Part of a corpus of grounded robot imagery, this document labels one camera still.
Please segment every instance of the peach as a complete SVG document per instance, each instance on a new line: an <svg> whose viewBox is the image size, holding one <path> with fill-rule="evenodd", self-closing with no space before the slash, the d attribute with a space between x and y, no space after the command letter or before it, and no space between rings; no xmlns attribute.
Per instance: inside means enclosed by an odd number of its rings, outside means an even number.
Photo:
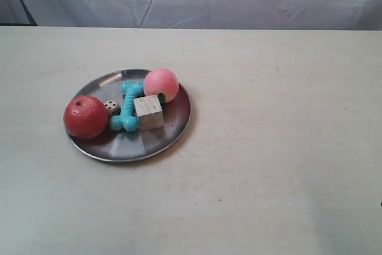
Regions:
<svg viewBox="0 0 382 255"><path fill-rule="evenodd" d="M152 70L143 81L143 91L145 96L158 95L161 103L168 103L179 91L178 79L169 69Z"/></svg>

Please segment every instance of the wooden block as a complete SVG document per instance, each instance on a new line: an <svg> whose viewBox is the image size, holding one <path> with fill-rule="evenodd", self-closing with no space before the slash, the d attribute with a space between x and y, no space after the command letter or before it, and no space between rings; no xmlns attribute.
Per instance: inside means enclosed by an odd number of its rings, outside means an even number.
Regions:
<svg viewBox="0 0 382 255"><path fill-rule="evenodd" d="M157 95L134 99L140 131L150 131L164 126L162 106Z"/></svg>

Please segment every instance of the plate rim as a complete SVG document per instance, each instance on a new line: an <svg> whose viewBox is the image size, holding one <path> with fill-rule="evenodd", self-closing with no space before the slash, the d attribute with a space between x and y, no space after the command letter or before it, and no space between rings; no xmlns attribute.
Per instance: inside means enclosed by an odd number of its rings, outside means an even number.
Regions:
<svg viewBox="0 0 382 255"><path fill-rule="evenodd" d="M107 73L107 74L104 74L102 76L99 76L98 78L96 79L93 79L91 80L89 83L87 83L86 85L84 85L82 88L79 89L79 91L81 91L83 88L85 88L88 84L96 81L96 80L99 80L105 76L108 76L108 75L111 75L111 74L115 74L115 73L121 73L123 71L129 71L129 70L143 70L145 72L150 72L152 70L150 69L142 69L142 68L136 68L136 69L123 69L123 70L117 70L117 71L114 71L114 72L111 72L111 73ZM192 104L192 100L191 100L191 97L190 97L190 94L189 92L185 89L184 85L182 85L180 82L179 82L179 86L182 87L182 89L184 90L184 92L186 93L187 95L187 98L189 99L189 103L190 103L190 115L187 119L187 123L186 125L184 126L183 130L181 131L181 133L171 142L169 143L168 145L166 145L164 148L160 149L160 150L157 150L156 152L154 153L150 153L149 155L145 155L145 156L141 156L139 158L134 158L134 159L126 159L126 160L123 160L123 161L115 161L113 159L106 159L106 158L102 158L100 156L96 156L96 155L92 155L91 153L88 153L86 151L84 151L83 149L81 149L75 142L74 142L74 137L72 137L68 132L67 130L65 129L65 132L69 138L69 140L72 142L72 144L74 145L74 147L77 148L77 150L79 150L81 153L83 153L84 155L86 156L89 156L90 158L93 158L93 159L96 159L98 161L103 161L103 162L109 162L109 163L120 163L120 164L123 164L123 163L129 163L129 162L136 162L136 161L142 161L144 159L148 159L148 158L151 158L153 156L156 156L158 155L159 153L167 150L168 148L170 148L172 145L174 145L181 137L182 135L186 132L187 128L189 127L190 123L191 123L191 119L193 118L193 104ZM79 91L72 97L72 100L74 98L77 97L77 94L79 93Z"/></svg>

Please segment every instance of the teal chew toy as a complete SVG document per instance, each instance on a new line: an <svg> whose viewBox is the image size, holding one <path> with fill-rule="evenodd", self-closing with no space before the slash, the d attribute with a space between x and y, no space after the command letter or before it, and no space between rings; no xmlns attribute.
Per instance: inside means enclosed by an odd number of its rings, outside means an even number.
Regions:
<svg viewBox="0 0 382 255"><path fill-rule="evenodd" d="M138 129L139 123L138 119L133 116L135 109L134 99L144 96L143 83L126 81L121 85L121 92L125 94L121 114L110 118L109 127L113 131L119 131L123 128L127 131L135 131Z"/></svg>

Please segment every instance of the metal plate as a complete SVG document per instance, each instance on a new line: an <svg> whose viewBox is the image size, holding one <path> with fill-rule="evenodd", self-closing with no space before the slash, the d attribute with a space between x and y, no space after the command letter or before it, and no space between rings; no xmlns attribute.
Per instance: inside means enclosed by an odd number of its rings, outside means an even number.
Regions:
<svg viewBox="0 0 382 255"><path fill-rule="evenodd" d="M131 69L107 74L87 84L74 97L93 96L102 102L116 100L121 106L123 95L120 86L124 81L143 81L149 70ZM162 105L164 128L141 133L125 130L111 131L92 140L78 140L68 135L72 143L84 154L107 162L132 162L149 158L170 147L189 125L192 105L190 97L180 84L174 100Z"/></svg>

